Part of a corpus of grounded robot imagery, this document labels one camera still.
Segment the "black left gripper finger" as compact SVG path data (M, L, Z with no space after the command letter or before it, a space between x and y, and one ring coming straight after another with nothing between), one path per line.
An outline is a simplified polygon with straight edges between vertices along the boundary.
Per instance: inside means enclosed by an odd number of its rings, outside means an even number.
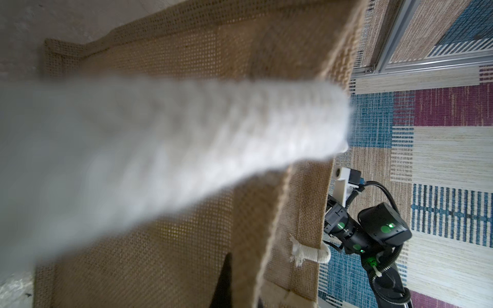
M225 257L210 308L232 308L232 254Z

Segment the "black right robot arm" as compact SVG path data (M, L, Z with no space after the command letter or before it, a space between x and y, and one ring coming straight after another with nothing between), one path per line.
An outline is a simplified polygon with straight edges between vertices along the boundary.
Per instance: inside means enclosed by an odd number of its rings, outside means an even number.
M412 233L395 209L395 201L361 210L356 219L328 196L324 232L340 241L326 245L347 255L359 255L378 307L412 307L411 292L404 287L397 259Z

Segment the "burlap tote bag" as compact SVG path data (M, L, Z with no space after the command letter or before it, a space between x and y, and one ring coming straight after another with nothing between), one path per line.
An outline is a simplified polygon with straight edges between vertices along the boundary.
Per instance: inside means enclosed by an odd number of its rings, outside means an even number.
M317 307L367 1L185 1L1 84L1 306Z

